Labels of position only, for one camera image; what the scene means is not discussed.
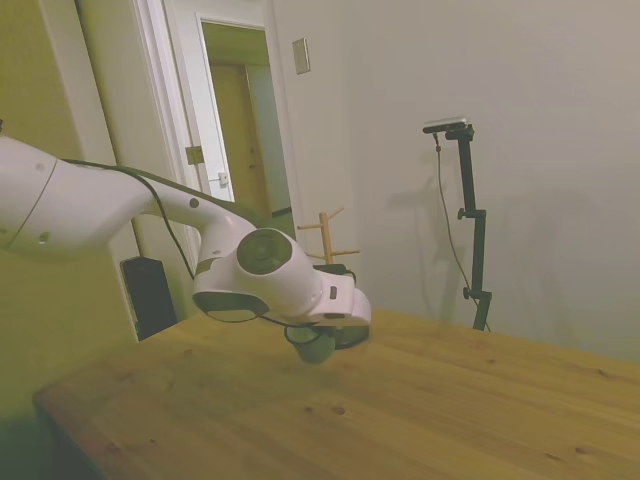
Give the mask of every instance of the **black metal stand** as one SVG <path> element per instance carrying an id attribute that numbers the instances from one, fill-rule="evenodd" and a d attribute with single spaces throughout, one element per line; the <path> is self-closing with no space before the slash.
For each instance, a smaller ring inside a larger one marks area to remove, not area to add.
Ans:
<path id="1" fill-rule="evenodd" d="M 473 168 L 471 167 L 471 142 L 473 141 L 473 125 L 467 125 L 459 130 L 448 131 L 445 134 L 447 140 L 458 141 L 458 152 L 460 153 L 460 171 L 462 174 L 462 192 L 464 194 L 464 208 L 458 212 L 458 219 L 464 217 L 475 220 L 475 230 L 473 234 L 473 267 L 471 272 L 471 290 L 464 287 L 462 294 L 464 298 L 473 298 L 478 301 L 476 318 L 473 328 L 484 330 L 487 325 L 487 315 L 491 305 L 491 292 L 482 289 L 482 278 L 484 275 L 484 240 L 487 225 L 487 211 L 476 208 L 476 194 L 473 187 Z"/>

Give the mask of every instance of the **open door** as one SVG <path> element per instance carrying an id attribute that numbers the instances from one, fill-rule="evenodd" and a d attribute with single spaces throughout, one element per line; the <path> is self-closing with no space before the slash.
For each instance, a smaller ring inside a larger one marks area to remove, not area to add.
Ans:
<path id="1" fill-rule="evenodd" d="M 262 2 L 163 4 L 201 190 L 295 236 Z"/>

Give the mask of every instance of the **black cable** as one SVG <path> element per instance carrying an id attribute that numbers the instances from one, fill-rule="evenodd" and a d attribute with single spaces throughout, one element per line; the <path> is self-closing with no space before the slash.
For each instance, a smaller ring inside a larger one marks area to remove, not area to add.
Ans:
<path id="1" fill-rule="evenodd" d="M 444 192 L 442 189 L 442 165 L 441 165 L 442 162 L 440 158 L 442 147 L 440 146 L 440 141 L 438 140 L 437 133 L 433 134 L 433 138 L 436 141 L 436 153 L 438 154 L 438 188 L 440 189 L 440 199 L 442 200 L 442 209 L 444 210 L 444 219 L 447 222 L 447 234 L 449 236 L 449 245 L 451 245 L 453 258 L 455 258 L 456 264 L 458 265 L 458 269 L 462 274 L 462 278 L 464 278 L 464 283 L 466 284 L 467 289 L 471 291 L 471 285 L 469 284 L 469 279 L 467 278 L 467 274 L 465 273 L 464 268 L 462 268 L 462 264 L 460 263 L 460 259 L 458 258 L 458 253 L 456 252 L 456 247 L 453 244 L 453 236 L 451 235 L 451 221 L 449 220 L 449 211 L 447 209 L 447 202 L 444 199 Z M 476 308 L 478 308 L 478 301 L 475 298 L 471 298 L 471 300 L 473 300 L 473 303 L 476 304 Z M 491 333 L 491 327 L 489 326 L 489 322 L 485 322 L 485 325 L 487 326 L 487 330 L 489 331 L 489 333 Z"/>
<path id="2" fill-rule="evenodd" d="M 151 185 L 143 176 L 130 171 L 126 167 L 120 167 L 118 165 L 103 165 L 101 163 L 85 162 L 84 160 L 66 160 L 65 159 L 63 161 L 74 164 L 74 165 L 83 165 L 86 167 L 95 167 L 95 168 L 101 168 L 103 170 L 112 170 L 114 172 L 124 173 L 125 175 L 129 175 L 130 177 L 135 178 L 140 183 L 142 183 L 145 187 L 147 187 L 147 189 L 151 192 L 151 195 L 153 196 L 154 200 L 158 204 L 158 209 L 160 210 L 160 214 L 162 215 L 164 224 L 167 227 L 167 231 L 169 232 L 169 235 L 171 236 L 173 243 L 175 243 L 176 247 L 178 248 L 178 252 L 180 252 L 180 256 L 182 257 L 182 261 L 184 262 L 184 266 L 186 267 L 187 272 L 189 272 L 189 276 L 191 277 L 191 280 L 195 279 L 195 275 L 193 274 L 193 270 L 191 270 L 191 265 L 189 265 L 189 261 L 187 260 L 187 256 L 185 255 L 184 250 L 182 249 L 182 245 L 180 245 L 180 242 L 176 238 L 175 233 L 173 233 L 173 229 L 171 228 L 171 224 L 169 223 L 169 217 L 167 216 L 167 212 L 164 209 L 164 205 L 162 205 L 162 201 L 160 200 L 160 196 L 158 195 L 158 192 L 156 191 L 155 188 L 153 188 L 153 185 Z"/>
<path id="3" fill-rule="evenodd" d="M 267 317 L 266 315 L 258 315 L 256 318 L 261 318 L 262 320 L 266 320 L 267 322 L 275 323 L 276 325 L 280 325 L 281 327 L 289 327 L 289 328 L 309 328 L 317 325 L 316 322 L 313 323 L 284 323 L 280 320 L 276 320 L 275 318 Z"/>
<path id="4" fill-rule="evenodd" d="M 162 219 L 164 220 L 164 224 L 167 227 L 167 231 L 169 232 L 169 235 L 171 236 L 171 239 L 175 243 L 178 251 L 180 252 L 180 256 L 182 257 L 182 261 L 184 262 L 184 266 L 186 267 L 187 272 L 189 272 L 189 276 L 191 277 L 192 280 L 195 279 L 195 275 L 193 274 L 193 271 L 191 270 L 191 266 L 189 265 L 189 261 L 187 260 L 187 256 L 185 255 L 184 250 L 182 249 L 182 245 L 180 245 L 180 242 L 176 238 L 175 233 L 173 233 L 173 229 L 171 228 L 171 224 L 169 223 L 169 217 L 167 216 L 167 212 L 164 209 L 164 205 L 162 204 L 162 200 L 160 200 L 160 196 L 158 195 L 158 192 L 153 187 L 153 185 L 151 185 L 143 176 L 141 176 L 141 175 L 139 175 L 139 174 L 137 174 L 135 172 L 130 171 L 126 167 L 121 167 L 121 166 L 118 166 L 118 165 L 103 165 L 101 163 L 86 162 L 84 160 L 63 159 L 63 161 L 67 162 L 67 163 L 74 164 L 74 165 L 82 165 L 82 166 L 85 166 L 85 167 L 94 167 L 94 168 L 100 168 L 102 170 L 112 170 L 114 172 L 124 173 L 125 175 L 129 175 L 130 177 L 136 179 L 137 181 L 142 183 L 145 187 L 147 187 L 147 189 L 151 192 L 151 195 L 153 196 L 154 200 L 158 204 L 158 209 L 160 210 L 160 214 L 162 215 Z M 355 281 L 356 274 L 353 273 L 351 270 L 349 270 L 347 273 L 352 275 L 353 279 Z M 271 323 L 274 323 L 276 325 L 280 325 L 282 327 L 288 327 L 288 328 L 308 328 L 308 327 L 312 327 L 312 326 L 316 325 L 316 323 L 288 324 L 288 323 L 284 323 L 284 322 L 281 322 L 279 320 L 276 320 L 274 318 L 267 317 L 265 315 L 258 315 L 257 317 L 249 318 L 249 319 L 241 320 L 241 321 L 237 321 L 237 322 L 230 322 L 230 321 L 226 321 L 226 320 L 220 320 L 220 319 L 217 319 L 217 318 L 214 318 L 214 320 L 217 320 L 217 321 L 222 322 L 222 323 L 245 323 L 245 322 L 248 322 L 248 321 L 251 321 L 251 320 L 255 320 L 255 318 L 261 318 L 263 320 L 266 320 L 267 322 L 271 322 Z"/>

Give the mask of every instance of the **wood grain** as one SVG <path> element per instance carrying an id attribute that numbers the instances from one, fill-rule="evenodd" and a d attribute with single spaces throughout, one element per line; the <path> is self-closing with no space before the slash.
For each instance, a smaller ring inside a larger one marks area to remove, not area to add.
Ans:
<path id="1" fill-rule="evenodd" d="M 109 479 L 640 478 L 640 366 L 391 312 L 320 366 L 195 317 L 37 402 Z"/>

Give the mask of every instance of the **door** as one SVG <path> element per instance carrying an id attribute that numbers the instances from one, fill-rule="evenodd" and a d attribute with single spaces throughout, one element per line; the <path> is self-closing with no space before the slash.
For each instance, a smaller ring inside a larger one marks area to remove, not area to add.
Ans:
<path id="1" fill-rule="evenodd" d="M 260 144 L 243 65 L 211 65 L 227 164 L 237 203 L 271 216 Z"/>

